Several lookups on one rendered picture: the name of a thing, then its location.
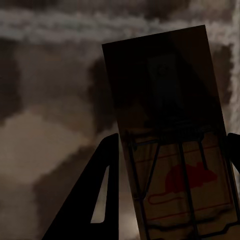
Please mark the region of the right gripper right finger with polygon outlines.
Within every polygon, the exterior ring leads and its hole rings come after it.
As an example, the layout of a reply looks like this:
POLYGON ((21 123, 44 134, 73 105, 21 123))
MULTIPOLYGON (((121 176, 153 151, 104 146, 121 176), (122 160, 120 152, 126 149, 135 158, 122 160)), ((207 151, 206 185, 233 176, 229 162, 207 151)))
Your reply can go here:
POLYGON ((229 158, 240 173, 240 135, 229 133, 227 135, 229 158))

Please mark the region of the mousetrap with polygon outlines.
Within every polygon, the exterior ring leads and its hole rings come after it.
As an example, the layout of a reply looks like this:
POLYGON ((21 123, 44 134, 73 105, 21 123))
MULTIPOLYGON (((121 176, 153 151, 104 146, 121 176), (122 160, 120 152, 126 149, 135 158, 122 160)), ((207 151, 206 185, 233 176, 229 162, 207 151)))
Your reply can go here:
POLYGON ((240 240, 205 24, 102 50, 140 240, 240 240))

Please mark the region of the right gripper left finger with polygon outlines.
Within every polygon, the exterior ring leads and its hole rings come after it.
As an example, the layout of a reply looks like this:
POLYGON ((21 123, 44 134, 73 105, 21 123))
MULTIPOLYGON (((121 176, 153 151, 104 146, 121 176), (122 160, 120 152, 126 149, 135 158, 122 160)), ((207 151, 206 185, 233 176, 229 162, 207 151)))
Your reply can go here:
POLYGON ((42 240, 119 240, 119 134, 104 138, 42 240), (109 166, 105 218, 91 223, 109 166))

